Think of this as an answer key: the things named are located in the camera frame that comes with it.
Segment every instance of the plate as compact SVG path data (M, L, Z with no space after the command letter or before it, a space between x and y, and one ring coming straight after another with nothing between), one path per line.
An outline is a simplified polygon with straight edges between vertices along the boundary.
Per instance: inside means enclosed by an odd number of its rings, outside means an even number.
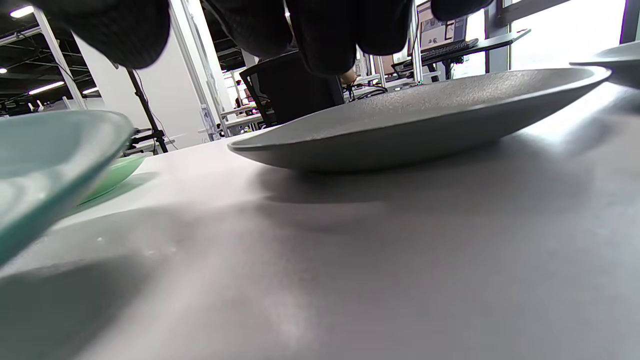
M640 88L640 42L612 47L571 65L606 67L613 72L612 83Z
M110 111L52 111L0 120L0 265L82 199L129 141Z
M520 70L415 86L319 111L228 148L311 172L409 165L510 135L581 98L610 73L600 67Z
M140 167L145 158L146 156L140 155L114 160L105 170L104 175L100 177L93 190L80 204L84 204L115 189L116 186L120 185Z

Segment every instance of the chair backrest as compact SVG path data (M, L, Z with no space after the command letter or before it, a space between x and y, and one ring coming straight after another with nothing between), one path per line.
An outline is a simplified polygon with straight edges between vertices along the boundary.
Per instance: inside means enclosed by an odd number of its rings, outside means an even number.
M297 51L261 61L240 76L269 126L344 104L340 79L311 74Z

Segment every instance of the hand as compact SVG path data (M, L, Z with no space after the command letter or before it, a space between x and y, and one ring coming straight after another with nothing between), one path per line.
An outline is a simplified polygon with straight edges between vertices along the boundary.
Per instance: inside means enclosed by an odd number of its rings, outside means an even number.
M282 0L206 0L225 31L260 57L281 54L292 41ZM346 73L356 45L374 55L398 53L406 43L413 0L287 0L293 32L307 67ZM440 20L480 10L492 0L432 0ZM48 16L111 61L141 69L160 57L169 35L167 0L33 0Z

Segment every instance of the monitor screen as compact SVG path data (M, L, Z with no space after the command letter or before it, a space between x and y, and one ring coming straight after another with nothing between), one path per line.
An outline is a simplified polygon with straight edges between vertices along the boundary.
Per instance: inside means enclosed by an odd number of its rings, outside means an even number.
M431 13L431 0L417 6L420 50L429 49L450 42L465 40L467 36L467 17L452 21L440 21ZM409 54L413 50L413 39L409 39Z

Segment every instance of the green glass plate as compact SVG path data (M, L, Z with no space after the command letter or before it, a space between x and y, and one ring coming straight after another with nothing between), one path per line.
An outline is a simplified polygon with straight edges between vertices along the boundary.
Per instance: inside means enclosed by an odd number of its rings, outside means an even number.
M114 160L98 180L93 190L80 204L100 197L125 181L145 161L144 156L129 156Z
M0 119L0 265L82 199L131 133L111 111Z

